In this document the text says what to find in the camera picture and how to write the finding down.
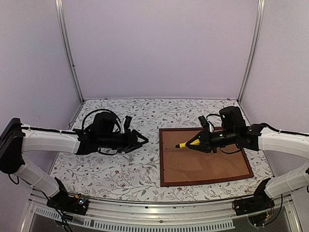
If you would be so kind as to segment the yellow handled screwdriver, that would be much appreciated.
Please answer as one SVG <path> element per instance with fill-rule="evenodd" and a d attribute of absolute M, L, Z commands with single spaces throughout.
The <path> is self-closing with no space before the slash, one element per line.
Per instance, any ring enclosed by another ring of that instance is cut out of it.
<path fill-rule="evenodd" d="M 193 142 L 186 142 L 186 143 L 179 143 L 175 146 L 172 146 L 172 147 L 166 147 L 166 149 L 171 149 L 171 148 L 185 148 L 187 147 L 188 145 L 199 145 L 200 144 L 200 140 L 199 139 L 196 139 L 194 140 Z"/>

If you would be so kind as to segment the red-brown wooden picture frame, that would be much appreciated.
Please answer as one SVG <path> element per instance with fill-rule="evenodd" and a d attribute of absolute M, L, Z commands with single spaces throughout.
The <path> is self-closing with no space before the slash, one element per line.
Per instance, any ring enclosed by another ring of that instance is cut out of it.
<path fill-rule="evenodd" d="M 244 150 L 229 145 L 217 153 L 202 153 L 176 144 L 194 137 L 200 128 L 159 130 L 160 185 L 180 187 L 236 181 L 254 176 Z"/>

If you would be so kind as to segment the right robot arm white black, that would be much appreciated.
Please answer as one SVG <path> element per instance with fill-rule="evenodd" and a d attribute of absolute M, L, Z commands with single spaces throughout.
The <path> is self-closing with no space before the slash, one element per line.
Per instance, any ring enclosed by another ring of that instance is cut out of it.
<path fill-rule="evenodd" d="M 229 106 L 219 111 L 222 121 L 221 131 L 211 131 L 210 124 L 200 116 L 203 130 L 191 140 L 176 145 L 177 148 L 188 148 L 203 153 L 216 153 L 217 149 L 228 145 L 237 145 L 252 151 L 277 151 L 309 157 L 309 135 L 294 131 L 275 129 L 267 123 L 246 125 L 241 110 Z M 254 211 L 261 210 L 271 200 L 286 192 L 295 191 L 309 185 L 309 164 L 305 163 L 286 174 L 263 180 L 250 199 Z"/>

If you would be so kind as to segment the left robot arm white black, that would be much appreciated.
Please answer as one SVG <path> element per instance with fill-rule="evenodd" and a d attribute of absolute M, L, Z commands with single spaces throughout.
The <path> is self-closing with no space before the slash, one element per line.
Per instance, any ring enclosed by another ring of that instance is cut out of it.
<path fill-rule="evenodd" d="M 80 129 L 56 130 L 32 127 L 12 118 L 0 136 L 0 171 L 15 175 L 29 185 L 39 189 L 60 209 L 67 210 L 72 205 L 62 182 L 43 172 L 32 162 L 22 157 L 29 151 L 56 151 L 75 155 L 102 153 L 106 148 L 114 155 L 129 153 L 149 142 L 137 130 L 130 129 L 132 118 L 119 116 L 108 109 L 98 109 L 88 113 L 94 115 L 88 126 L 82 121 Z"/>

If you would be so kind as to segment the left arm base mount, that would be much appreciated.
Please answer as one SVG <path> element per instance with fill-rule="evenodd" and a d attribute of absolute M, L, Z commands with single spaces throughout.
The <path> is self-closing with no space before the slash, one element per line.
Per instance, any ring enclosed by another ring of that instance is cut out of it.
<path fill-rule="evenodd" d="M 89 200 L 80 193 L 70 196 L 67 192 L 60 191 L 54 197 L 49 198 L 46 205 L 59 211 L 85 216 Z"/>

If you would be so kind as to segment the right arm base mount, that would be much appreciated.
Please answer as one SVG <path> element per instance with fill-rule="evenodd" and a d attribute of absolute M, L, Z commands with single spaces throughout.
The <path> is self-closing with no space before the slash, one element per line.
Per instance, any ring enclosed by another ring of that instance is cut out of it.
<path fill-rule="evenodd" d="M 236 198 L 232 202 L 232 208 L 237 216 L 271 209 L 274 206 L 274 201 L 266 194 L 255 194 L 249 198 Z"/>

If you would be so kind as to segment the right aluminium corner post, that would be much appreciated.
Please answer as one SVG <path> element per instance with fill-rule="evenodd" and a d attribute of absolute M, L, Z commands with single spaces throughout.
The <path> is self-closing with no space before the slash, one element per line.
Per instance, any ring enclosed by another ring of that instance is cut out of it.
<path fill-rule="evenodd" d="M 264 17 L 264 10 L 265 10 L 265 0 L 259 0 L 257 2 L 257 11 L 256 11 L 256 18 L 255 18 L 255 24 L 253 28 L 253 37 L 252 37 L 252 42 L 251 42 L 251 47 L 250 47 L 250 52 L 247 60 L 247 64 L 245 67 L 245 72 L 243 76 L 243 80 L 240 85 L 240 90 L 238 93 L 238 98 L 237 102 L 239 105 L 241 105 L 244 95 L 246 92 L 247 85 L 249 83 L 249 78 L 251 75 L 253 63 L 254 63 L 254 58 L 255 58 L 255 53 L 258 48 L 258 43 L 259 43 L 259 37 L 261 33 L 261 28 L 263 24 L 263 17 Z"/>

